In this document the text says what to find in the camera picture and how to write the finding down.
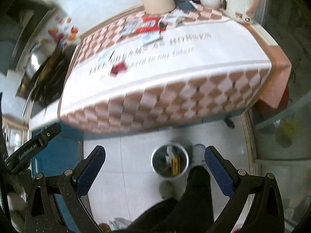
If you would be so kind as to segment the white blue paper sachet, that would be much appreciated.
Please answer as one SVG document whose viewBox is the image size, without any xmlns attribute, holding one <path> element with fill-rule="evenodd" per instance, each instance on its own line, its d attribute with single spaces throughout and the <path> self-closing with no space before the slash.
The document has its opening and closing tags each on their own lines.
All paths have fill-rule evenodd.
<svg viewBox="0 0 311 233">
<path fill-rule="evenodd" d="M 149 45 L 161 38 L 160 32 L 149 32 L 142 36 L 142 45 Z"/>
</svg>

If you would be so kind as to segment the person's dark trouser legs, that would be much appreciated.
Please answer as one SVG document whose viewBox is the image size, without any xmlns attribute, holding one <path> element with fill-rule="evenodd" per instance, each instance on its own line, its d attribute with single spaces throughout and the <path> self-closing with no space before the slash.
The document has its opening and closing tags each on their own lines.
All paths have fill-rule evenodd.
<svg viewBox="0 0 311 233">
<path fill-rule="evenodd" d="M 180 200 L 157 203 L 118 232 L 207 232 L 213 223 L 210 174 L 196 166 L 189 171 Z"/>
</svg>

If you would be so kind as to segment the left grey fuzzy slipper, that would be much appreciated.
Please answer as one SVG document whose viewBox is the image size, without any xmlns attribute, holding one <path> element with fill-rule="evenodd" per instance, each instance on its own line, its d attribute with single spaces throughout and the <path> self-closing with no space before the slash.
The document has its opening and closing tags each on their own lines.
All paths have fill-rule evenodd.
<svg viewBox="0 0 311 233">
<path fill-rule="evenodd" d="M 162 181 L 159 185 L 159 194 L 163 200 L 175 198 L 176 192 L 174 186 L 169 181 Z"/>
</svg>

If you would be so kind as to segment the white ceramic bowl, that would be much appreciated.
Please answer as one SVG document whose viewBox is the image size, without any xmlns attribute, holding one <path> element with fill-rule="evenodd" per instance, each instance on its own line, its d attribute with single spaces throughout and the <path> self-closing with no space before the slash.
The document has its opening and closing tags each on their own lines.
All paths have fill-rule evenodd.
<svg viewBox="0 0 311 233">
<path fill-rule="evenodd" d="M 201 4 L 209 9 L 217 10 L 221 6 L 221 0 L 199 0 Z"/>
</svg>

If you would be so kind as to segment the white round trash bin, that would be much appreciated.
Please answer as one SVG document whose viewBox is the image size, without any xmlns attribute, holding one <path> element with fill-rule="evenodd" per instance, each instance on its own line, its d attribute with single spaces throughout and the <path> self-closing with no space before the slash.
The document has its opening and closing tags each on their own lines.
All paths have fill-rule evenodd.
<svg viewBox="0 0 311 233">
<path fill-rule="evenodd" d="M 180 175 L 173 176 L 171 173 L 171 160 L 180 157 Z M 151 155 L 151 167 L 154 173 L 166 180 L 174 180 L 182 177 L 189 167 L 189 155 L 186 149 L 177 143 L 166 143 L 156 148 Z"/>
</svg>

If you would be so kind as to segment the steel wok with lid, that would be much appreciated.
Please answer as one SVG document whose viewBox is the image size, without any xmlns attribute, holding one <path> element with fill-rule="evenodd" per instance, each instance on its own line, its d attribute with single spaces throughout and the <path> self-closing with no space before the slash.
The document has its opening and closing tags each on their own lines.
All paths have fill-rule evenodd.
<svg viewBox="0 0 311 233">
<path fill-rule="evenodd" d="M 30 52 L 16 95 L 26 103 L 47 106 L 60 98 L 76 44 L 45 42 Z"/>
</svg>

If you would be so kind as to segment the right grey fuzzy slipper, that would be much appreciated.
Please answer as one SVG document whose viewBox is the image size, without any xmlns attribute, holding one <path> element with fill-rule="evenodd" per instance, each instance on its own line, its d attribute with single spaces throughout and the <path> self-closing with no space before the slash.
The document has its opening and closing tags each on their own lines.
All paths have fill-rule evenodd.
<svg viewBox="0 0 311 233">
<path fill-rule="evenodd" d="M 204 153 L 205 153 L 206 147 L 203 144 L 196 144 L 192 147 L 192 162 L 191 167 L 196 166 L 203 166 L 206 164 Z"/>
</svg>

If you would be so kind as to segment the yellow brown food box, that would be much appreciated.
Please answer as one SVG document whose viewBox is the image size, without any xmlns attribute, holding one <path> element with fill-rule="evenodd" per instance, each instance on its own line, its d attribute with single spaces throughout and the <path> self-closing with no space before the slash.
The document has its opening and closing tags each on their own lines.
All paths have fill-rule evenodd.
<svg viewBox="0 0 311 233">
<path fill-rule="evenodd" d="M 174 177 L 180 175 L 180 169 L 181 169 L 180 157 L 179 156 L 173 157 L 171 160 L 171 173 L 172 173 L 172 175 Z"/>
</svg>

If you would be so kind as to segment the black scrubber on floor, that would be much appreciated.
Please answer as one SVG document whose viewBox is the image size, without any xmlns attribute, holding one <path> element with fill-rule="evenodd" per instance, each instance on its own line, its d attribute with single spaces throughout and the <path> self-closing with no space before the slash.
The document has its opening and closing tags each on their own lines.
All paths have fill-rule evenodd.
<svg viewBox="0 0 311 233">
<path fill-rule="evenodd" d="M 235 124 L 234 122 L 230 119 L 230 118 L 225 118 L 224 119 L 224 122 L 226 123 L 226 125 L 231 128 L 231 129 L 234 129 L 235 128 Z"/>
</svg>

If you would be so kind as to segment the grey fuzzy slipper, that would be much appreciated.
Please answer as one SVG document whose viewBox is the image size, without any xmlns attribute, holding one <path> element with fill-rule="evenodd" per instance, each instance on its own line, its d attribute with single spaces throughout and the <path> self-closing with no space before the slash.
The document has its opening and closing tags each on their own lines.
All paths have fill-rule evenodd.
<svg viewBox="0 0 311 233">
<path fill-rule="evenodd" d="M 159 185 L 159 194 L 163 200 L 175 198 L 176 192 L 174 186 L 169 181 L 162 181 Z"/>
<path fill-rule="evenodd" d="M 203 166 L 206 164 L 204 153 L 205 153 L 206 147 L 203 144 L 196 144 L 192 147 L 192 162 L 191 167 L 196 166 Z"/>
</svg>

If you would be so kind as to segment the checkered white pink tablecloth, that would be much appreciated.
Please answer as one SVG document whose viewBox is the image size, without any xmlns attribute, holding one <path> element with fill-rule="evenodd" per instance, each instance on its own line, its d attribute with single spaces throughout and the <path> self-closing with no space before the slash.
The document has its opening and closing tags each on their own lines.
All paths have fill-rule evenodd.
<svg viewBox="0 0 311 233">
<path fill-rule="evenodd" d="M 280 105 L 292 65 L 261 25 L 204 9 L 149 45 L 139 34 L 121 36 L 145 16 L 137 6 L 81 36 L 59 100 L 62 122 L 92 134 L 134 133 L 238 115 L 257 101 Z M 120 62 L 127 71 L 111 75 Z"/>
</svg>

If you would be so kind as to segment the blue kitchen cabinet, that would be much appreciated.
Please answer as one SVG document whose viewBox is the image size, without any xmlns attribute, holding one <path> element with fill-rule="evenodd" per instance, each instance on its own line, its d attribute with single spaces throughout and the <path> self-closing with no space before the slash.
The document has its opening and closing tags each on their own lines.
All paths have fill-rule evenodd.
<svg viewBox="0 0 311 233">
<path fill-rule="evenodd" d="M 67 169 L 74 169 L 83 157 L 83 132 L 62 122 L 61 133 L 54 137 L 40 153 L 32 158 L 32 174 L 58 176 Z"/>
</svg>

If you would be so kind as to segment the small red foil wrapper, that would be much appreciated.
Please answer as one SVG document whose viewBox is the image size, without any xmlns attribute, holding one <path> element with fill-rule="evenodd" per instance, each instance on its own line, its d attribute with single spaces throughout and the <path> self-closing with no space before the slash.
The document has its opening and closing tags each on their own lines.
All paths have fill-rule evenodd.
<svg viewBox="0 0 311 233">
<path fill-rule="evenodd" d="M 116 76 L 119 73 L 123 73 L 126 71 L 127 71 L 127 66 L 125 62 L 120 62 L 112 67 L 110 74 L 113 76 Z"/>
</svg>

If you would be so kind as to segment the large red snack bag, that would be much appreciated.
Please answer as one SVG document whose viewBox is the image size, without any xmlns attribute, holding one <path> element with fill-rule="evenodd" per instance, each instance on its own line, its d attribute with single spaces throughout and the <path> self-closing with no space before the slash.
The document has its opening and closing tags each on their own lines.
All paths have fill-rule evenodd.
<svg viewBox="0 0 311 233">
<path fill-rule="evenodd" d="M 121 36 L 149 33 L 149 32 L 161 32 L 166 30 L 167 23 L 159 16 L 145 16 L 141 18 L 134 18 L 129 21 L 123 30 L 120 32 Z"/>
</svg>

